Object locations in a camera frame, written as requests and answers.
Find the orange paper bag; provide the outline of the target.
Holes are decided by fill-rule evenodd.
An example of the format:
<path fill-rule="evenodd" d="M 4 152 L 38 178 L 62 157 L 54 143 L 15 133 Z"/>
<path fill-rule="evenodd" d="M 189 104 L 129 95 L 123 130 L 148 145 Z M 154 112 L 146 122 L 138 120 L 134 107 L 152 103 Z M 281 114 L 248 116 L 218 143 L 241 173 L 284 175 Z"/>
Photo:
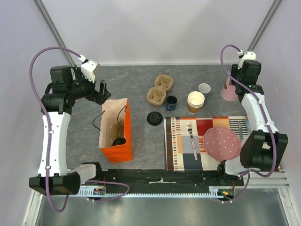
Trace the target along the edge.
<path fill-rule="evenodd" d="M 99 148 L 111 163 L 131 161 L 131 117 L 127 98 L 111 99 L 102 105 L 103 114 L 100 122 Z M 117 139 L 112 133 L 119 130 L 125 139 L 124 144 L 113 145 Z"/>

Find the black plastic coffee lid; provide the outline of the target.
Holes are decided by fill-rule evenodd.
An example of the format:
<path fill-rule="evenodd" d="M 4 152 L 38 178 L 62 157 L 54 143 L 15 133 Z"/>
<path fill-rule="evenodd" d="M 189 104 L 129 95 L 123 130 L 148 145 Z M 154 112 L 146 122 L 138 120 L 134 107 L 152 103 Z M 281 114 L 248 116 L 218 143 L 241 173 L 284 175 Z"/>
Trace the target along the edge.
<path fill-rule="evenodd" d="M 113 141 L 112 146 L 123 145 L 125 143 L 126 139 L 124 137 L 119 137 Z"/>

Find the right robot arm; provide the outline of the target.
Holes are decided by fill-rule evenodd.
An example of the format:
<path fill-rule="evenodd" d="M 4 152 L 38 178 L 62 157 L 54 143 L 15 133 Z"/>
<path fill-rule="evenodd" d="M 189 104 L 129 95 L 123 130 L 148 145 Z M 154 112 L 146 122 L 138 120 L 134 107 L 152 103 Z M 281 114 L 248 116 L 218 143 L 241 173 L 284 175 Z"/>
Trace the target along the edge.
<path fill-rule="evenodd" d="M 257 84 L 261 63 L 241 60 L 231 67 L 231 84 L 247 113 L 251 134 L 241 147 L 240 156 L 222 161 L 215 174 L 216 182 L 227 185 L 232 176 L 255 173 L 267 178 L 278 168 L 288 144 L 286 134 L 279 133 L 265 105 L 262 86 Z"/>

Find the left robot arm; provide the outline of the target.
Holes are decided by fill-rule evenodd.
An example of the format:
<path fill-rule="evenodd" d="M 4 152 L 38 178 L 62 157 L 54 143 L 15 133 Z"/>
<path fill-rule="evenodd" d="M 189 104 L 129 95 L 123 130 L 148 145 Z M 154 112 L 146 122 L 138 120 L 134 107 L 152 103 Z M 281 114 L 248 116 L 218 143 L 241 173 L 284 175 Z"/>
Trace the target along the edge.
<path fill-rule="evenodd" d="M 99 91 L 95 89 L 99 71 L 96 63 L 50 69 L 51 83 L 41 99 L 47 111 L 43 115 L 42 158 L 37 176 L 29 179 L 29 187 L 42 195 L 76 195 L 86 181 L 93 185 L 103 181 L 97 162 L 83 163 L 73 170 L 68 170 L 66 164 L 67 130 L 76 100 L 85 98 L 102 105 L 111 96 L 104 80 Z"/>

